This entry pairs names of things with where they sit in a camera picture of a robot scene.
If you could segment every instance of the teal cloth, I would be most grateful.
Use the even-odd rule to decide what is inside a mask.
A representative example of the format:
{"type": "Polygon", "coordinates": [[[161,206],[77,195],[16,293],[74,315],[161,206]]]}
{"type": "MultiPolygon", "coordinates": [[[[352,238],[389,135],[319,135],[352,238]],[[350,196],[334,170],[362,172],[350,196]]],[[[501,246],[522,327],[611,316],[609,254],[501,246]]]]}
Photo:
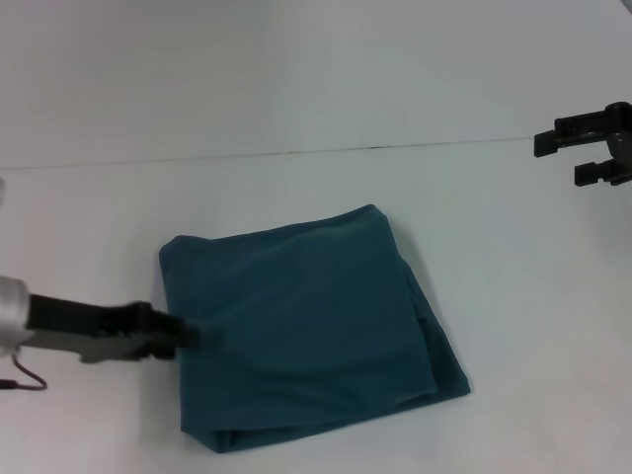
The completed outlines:
{"type": "Polygon", "coordinates": [[[182,429],[217,452],[326,432],[469,393],[375,206],[160,251],[181,351],[182,429]]]}

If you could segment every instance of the cable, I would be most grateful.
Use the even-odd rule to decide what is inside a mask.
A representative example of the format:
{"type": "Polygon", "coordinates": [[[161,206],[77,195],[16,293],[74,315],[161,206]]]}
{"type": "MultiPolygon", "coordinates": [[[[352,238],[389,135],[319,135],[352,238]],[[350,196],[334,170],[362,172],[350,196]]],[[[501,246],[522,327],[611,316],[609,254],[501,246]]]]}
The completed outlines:
{"type": "Polygon", "coordinates": [[[48,388],[48,383],[41,378],[36,373],[32,373],[26,367],[24,367],[20,361],[18,360],[18,354],[20,353],[20,349],[16,349],[14,353],[11,354],[11,361],[16,366],[18,370],[32,378],[34,381],[39,383],[39,385],[23,385],[18,383],[16,380],[0,380],[0,390],[28,390],[31,392],[40,392],[46,390],[48,388]]]}

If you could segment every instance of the white surface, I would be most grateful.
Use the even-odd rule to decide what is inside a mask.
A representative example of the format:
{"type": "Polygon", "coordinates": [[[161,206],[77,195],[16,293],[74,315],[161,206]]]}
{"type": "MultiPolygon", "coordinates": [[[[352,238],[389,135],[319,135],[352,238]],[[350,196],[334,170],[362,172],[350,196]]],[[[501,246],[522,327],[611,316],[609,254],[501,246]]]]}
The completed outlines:
{"type": "Polygon", "coordinates": [[[527,137],[632,99],[619,0],[0,0],[0,167],[527,137]]]}
{"type": "Polygon", "coordinates": [[[178,234],[373,202],[474,393],[215,455],[179,432],[174,365],[25,350],[51,389],[0,393],[0,473],[632,472],[632,186],[572,185],[604,151],[536,160],[518,141],[6,173],[0,275],[104,304],[160,302],[156,252],[178,234]]]}

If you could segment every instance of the folded towel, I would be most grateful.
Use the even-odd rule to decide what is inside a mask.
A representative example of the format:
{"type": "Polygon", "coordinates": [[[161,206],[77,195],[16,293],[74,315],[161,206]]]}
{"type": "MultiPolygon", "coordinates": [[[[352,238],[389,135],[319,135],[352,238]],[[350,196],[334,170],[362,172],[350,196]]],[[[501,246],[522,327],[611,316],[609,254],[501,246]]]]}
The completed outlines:
{"type": "Polygon", "coordinates": [[[160,251],[181,351],[182,429],[217,452],[326,432],[469,393],[375,206],[160,251]]]}

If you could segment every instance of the white background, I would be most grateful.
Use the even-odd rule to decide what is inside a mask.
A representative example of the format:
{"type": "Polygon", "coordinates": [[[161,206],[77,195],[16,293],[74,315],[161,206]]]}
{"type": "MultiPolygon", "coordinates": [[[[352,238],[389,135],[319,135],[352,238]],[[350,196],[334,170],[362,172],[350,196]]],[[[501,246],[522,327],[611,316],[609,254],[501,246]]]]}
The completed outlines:
{"type": "Polygon", "coordinates": [[[573,166],[603,152],[536,160],[522,140],[4,173],[0,275],[103,304],[161,304],[156,253],[176,235],[372,202],[474,392],[216,455],[179,432],[174,364],[25,350],[51,388],[0,393],[0,473],[629,473],[630,188],[572,184],[573,166]]]}
{"type": "Polygon", "coordinates": [[[1,167],[528,137],[630,101],[619,0],[0,0],[1,167]]]}

